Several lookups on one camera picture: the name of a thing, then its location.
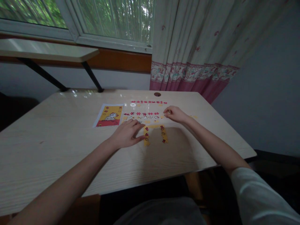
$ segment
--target desk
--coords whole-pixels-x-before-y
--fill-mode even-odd
[[[223,139],[243,158],[256,155],[243,138],[197,92],[70,89],[57,92],[0,133],[0,216],[22,210],[39,193],[110,137],[116,126],[92,128],[103,103],[166,101]],[[154,107],[162,113],[166,105]],[[161,140],[120,149],[83,196],[105,194],[216,166],[197,139],[168,118]]]
[[[97,81],[90,66],[86,62],[88,59],[96,56],[97,54],[99,54],[99,50],[96,48],[54,44],[15,38],[0,39],[0,56],[16,57],[19,61],[58,87],[62,92],[68,90],[68,88],[60,83],[57,79],[52,77],[48,72],[46,72],[31,59],[46,59],[81,63],[98,88],[98,92],[102,92],[102,87]]]

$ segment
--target window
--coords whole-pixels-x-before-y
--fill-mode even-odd
[[[0,30],[152,53],[155,0],[0,0]]]

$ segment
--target windowsill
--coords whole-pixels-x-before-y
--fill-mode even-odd
[[[27,39],[27,40],[34,40],[34,41],[97,48],[99,49],[100,54],[87,61],[91,68],[134,71],[134,72],[142,72],[142,73],[150,73],[151,71],[152,55],[150,54],[127,52],[127,51],[120,51],[120,50],[114,50],[108,48],[99,48],[99,47],[80,45],[69,41],[60,41],[55,39],[42,39],[38,37],[33,38],[27,36],[15,36],[10,34],[0,33],[0,39],[3,38],[19,38],[19,39]],[[34,61],[39,65],[80,67],[80,68],[82,67],[80,63],[76,63],[76,62],[62,62],[62,61],[55,61],[55,60],[34,60]],[[16,58],[3,57],[3,56],[0,56],[0,62],[20,63]]]

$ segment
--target foliage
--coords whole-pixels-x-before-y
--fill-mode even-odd
[[[152,43],[155,0],[72,2],[84,33]],[[0,0],[0,18],[67,28],[55,0]]]
[[[155,0],[77,0],[85,33],[152,43]]]
[[[0,18],[67,28],[55,0],[0,0]]]

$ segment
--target cartoon cat illustration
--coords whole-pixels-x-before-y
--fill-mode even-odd
[[[108,115],[104,120],[115,120],[114,117],[119,116],[118,114],[112,112],[110,115]]]

